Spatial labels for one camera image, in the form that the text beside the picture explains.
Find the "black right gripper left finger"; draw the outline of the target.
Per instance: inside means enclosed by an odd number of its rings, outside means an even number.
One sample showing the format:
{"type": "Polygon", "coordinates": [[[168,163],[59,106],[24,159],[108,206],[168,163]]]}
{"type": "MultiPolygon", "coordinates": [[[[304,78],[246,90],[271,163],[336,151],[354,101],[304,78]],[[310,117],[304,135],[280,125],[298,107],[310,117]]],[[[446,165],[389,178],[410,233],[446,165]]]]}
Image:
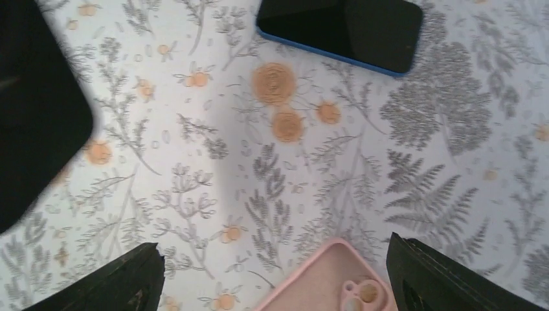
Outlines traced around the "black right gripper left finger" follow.
{"type": "Polygon", "coordinates": [[[146,242],[27,311],[156,311],[165,276],[157,244],[146,242]]]}

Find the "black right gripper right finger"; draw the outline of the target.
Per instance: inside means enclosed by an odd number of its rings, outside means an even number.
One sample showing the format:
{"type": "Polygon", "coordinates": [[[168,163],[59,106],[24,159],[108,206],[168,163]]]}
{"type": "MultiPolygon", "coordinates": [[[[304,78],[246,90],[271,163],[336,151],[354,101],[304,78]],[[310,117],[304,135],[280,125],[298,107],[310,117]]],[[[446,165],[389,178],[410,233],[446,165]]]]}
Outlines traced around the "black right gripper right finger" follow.
{"type": "Polygon", "coordinates": [[[544,310],[415,238],[392,233],[386,265],[399,311],[544,310]]]}

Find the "pink phone case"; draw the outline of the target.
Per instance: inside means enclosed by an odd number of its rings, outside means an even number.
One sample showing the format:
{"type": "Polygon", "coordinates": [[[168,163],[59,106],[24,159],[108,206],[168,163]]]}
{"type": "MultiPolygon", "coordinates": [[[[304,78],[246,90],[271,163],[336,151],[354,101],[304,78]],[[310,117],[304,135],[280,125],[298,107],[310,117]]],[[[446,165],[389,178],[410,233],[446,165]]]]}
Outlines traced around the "pink phone case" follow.
{"type": "Polygon", "coordinates": [[[390,286],[345,240],[327,240],[258,304],[263,311],[398,309],[390,286]]]}

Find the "black phone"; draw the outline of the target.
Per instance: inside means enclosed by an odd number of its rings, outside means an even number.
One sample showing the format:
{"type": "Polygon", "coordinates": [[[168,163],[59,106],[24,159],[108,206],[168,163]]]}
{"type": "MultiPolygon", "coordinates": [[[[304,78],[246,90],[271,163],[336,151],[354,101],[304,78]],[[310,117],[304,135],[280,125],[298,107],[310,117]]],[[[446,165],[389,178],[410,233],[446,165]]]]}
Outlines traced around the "black phone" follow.
{"type": "Polygon", "coordinates": [[[1,2],[1,230],[88,141],[93,112],[34,1],[1,2]]]}

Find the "black smartphone from pink case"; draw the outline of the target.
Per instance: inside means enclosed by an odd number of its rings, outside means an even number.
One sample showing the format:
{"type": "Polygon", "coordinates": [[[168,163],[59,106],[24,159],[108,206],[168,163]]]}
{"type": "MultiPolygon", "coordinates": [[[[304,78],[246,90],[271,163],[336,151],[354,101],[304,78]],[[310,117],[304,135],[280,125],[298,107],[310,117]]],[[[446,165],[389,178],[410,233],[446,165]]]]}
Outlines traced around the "black smartphone from pink case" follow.
{"type": "Polygon", "coordinates": [[[263,0],[262,37],[388,76],[411,68],[424,21],[409,1],[263,0]]]}

